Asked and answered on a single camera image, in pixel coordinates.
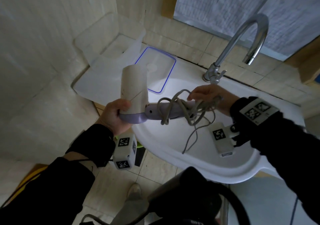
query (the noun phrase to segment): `tangled cable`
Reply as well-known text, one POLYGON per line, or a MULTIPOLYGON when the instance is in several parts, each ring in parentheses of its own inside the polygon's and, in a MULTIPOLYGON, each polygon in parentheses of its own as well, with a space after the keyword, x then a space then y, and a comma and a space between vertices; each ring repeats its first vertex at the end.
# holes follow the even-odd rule
POLYGON ((197 130, 202 128, 202 127, 206 127, 206 126, 209 126, 211 125, 215 119, 216 119, 216 114, 214 112, 216 106, 218 105, 218 103, 222 100, 222 97, 220 95, 216 96, 215 98, 213 98, 210 102, 204 102, 204 101, 196 101, 195 102, 195 105, 193 107, 190 107, 188 106, 188 103, 182 99, 179 99, 178 96, 183 93, 183 92, 188 92, 188 93, 191 93, 189 90, 187 89, 182 89, 181 91, 179 91, 178 93, 176 93, 173 98, 161 98, 159 99, 158 103, 157 103, 157 110, 158 110, 158 113, 160 114, 160 116, 162 117, 162 120, 161 120, 161 125, 168 125, 169 124, 169 114, 170 114, 170 111, 171 111, 171 108, 173 106, 173 103, 178 103, 179 106, 181 107, 182 111, 183 111, 183 114, 184 114, 184 117, 186 118, 188 124, 190 126, 194 126, 194 131, 190 134, 187 142, 186 142, 186 146, 184 148, 184 150, 182 151, 182 154, 184 154, 186 151, 189 151, 191 149, 191 147, 198 141, 198 132, 197 130), (167 100, 169 101, 169 105, 166 109, 166 112, 165 114, 163 114, 160 110, 160 103, 161 101, 163 100, 167 100), (209 121, 204 115, 207 111, 212 111, 212 113, 214 114, 214 119, 213 121, 209 121), (199 126, 199 127, 196 127, 196 125, 202 120, 202 118, 205 118, 207 121, 208 121, 208 124, 207 125, 203 125, 203 126, 199 126), (193 133, 196 133, 196 140, 194 141, 194 143, 188 148, 188 143, 189 143, 189 140, 191 138, 191 136, 193 135, 193 133))

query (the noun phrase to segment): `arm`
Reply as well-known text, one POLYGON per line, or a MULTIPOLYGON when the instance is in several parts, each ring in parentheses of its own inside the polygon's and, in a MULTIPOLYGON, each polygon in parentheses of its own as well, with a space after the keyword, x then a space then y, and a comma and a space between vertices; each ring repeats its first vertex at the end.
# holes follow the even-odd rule
POLYGON ((217 109, 239 124, 240 134, 245 135, 251 141, 251 146, 267 157, 287 186, 297 194, 306 213, 320 224, 315 205, 320 199, 317 187, 320 140, 306 134, 291 120, 283 118, 281 112, 271 115, 257 126, 239 113, 256 97, 239 98, 218 85, 197 87, 188 100, 209 101, 217 95, 223 98, 217 109))
POLYGON ((114 152, 114 135, 130 128, 118 118, 130 102, 109 103, 96 124, 79 135, 63 157, 58 157, 6 207, 0 217, 11 223, 72 224, 95 180, 114 152))

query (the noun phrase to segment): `faucet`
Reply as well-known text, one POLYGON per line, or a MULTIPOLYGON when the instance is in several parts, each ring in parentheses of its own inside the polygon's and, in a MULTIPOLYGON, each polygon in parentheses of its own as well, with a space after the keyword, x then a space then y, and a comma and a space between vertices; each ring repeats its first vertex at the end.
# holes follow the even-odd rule
POLYGON ((254 58, 259 53, 264 43, 264 40, 266 39, 266 35, 269 29, 269 19, 265 14, 262 14, 262 13, 253 15, 248 20, 246 20, 244 24, 241 25, 241 27, 232 37, 232 39, 230 40, 226 48, 223 50, 223 52, 221 53, 217 61, 212 63, 209 69, 202 75, 202 79, 204 81, 210 82, 211 84, 219 83, 221 77, 226 73, 226 70, 223 70, 220 74, 218 73, 218 70, 220 69, 220 65, 222 64, 226 56, 230 53, 230 51, 233 49, 234 45, 240 39, 240 37, 254 23, 258 25, 256 37, 254 38, 254 42, 252 43, 252 46, 249 49, 248 53, 246 54, 245 58, 242 60, 242 62, 244 62, 247 65, 250 65, 253 62, 254 58))

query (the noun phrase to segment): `white hair dryer barrel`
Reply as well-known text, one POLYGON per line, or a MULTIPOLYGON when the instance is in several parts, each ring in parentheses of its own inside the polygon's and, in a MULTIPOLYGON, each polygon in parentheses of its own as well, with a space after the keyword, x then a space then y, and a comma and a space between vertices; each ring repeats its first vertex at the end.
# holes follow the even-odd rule
POLYGON ((131 107, 125 112, 120 111, 120 119, 131 124, 147 121, 144 114, 148 103, 146 86, 146 69, 138 64, 129 65, 122 70, 121 98, 129 100, 131 107))

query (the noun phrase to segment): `plastic container lid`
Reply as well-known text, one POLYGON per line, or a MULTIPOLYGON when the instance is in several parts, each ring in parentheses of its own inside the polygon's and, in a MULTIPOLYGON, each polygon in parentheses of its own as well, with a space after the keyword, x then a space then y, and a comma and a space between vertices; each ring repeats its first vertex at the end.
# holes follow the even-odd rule
POLYGON ((172 55, 148 46, 135 64, 146 66, 148 90, 160 94, 167 83, 176 61, 172 55))

